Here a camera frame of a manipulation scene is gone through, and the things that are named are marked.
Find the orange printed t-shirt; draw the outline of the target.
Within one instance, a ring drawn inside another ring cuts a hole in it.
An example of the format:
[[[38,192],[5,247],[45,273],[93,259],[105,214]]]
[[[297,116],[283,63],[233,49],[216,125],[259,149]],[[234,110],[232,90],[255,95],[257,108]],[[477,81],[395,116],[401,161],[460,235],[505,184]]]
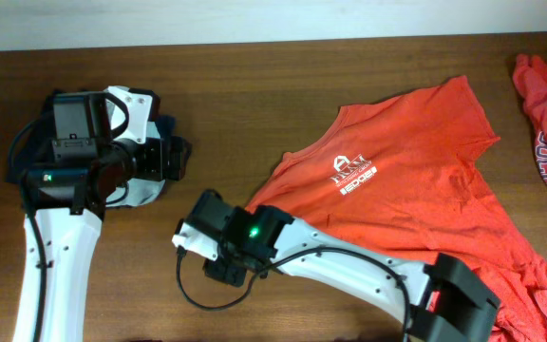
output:
[[[500,299],[495,341],[547,341],[547,262],[477,169],[497,135],[468,80],[341,107],[248,203],[392,257],[461,259]]]

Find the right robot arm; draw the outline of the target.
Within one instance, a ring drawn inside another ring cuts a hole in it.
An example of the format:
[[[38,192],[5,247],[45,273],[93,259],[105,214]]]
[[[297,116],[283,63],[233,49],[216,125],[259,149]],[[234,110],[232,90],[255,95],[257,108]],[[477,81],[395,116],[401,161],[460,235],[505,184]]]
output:
[[[249,293],[271,272],[331,286],[402,325],[405,341],[486,341],[499,298],[461,260],[434,263],[371,252],[327,235],[277,207],[253,212],[214,190],[199,197],[172,237],[178,254],[203,257],[204,273]]]

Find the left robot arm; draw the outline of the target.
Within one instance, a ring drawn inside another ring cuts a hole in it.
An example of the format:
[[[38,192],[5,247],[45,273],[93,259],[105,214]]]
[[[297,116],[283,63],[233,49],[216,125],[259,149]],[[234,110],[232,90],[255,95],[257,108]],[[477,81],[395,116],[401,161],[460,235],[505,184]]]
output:
[[[184,176],[191,145],[159,111],[151,90],[55,91],[12,141],[26,242],[14,340],[82,340],[106,210],[147,205]]]

